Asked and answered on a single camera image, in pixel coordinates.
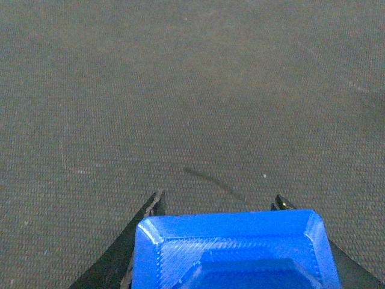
blue plastic part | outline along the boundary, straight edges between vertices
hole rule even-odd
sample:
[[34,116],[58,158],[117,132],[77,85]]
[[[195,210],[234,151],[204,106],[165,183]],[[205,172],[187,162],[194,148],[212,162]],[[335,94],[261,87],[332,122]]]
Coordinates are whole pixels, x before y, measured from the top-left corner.
[[311,210],[148,217],[135,236],[133,289],[340,289]]

gray carpet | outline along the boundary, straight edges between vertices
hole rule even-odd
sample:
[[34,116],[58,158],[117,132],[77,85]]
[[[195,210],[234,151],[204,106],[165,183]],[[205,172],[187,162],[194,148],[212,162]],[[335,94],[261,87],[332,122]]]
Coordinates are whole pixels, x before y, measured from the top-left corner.
[[159,188],[167,214],[268,210],[281,193],[385,281],[384,14],[0,1],[1,287],[68,287]]

textured fabric surface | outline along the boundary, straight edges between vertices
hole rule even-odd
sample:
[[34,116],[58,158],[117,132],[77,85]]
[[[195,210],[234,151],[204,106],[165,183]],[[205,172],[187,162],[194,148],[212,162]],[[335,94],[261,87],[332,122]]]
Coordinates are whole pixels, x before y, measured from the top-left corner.
[[385,281],[384,14],[0,1],[2,286],[68,287],[160,188],[168,214],[268,210],[281,193]]

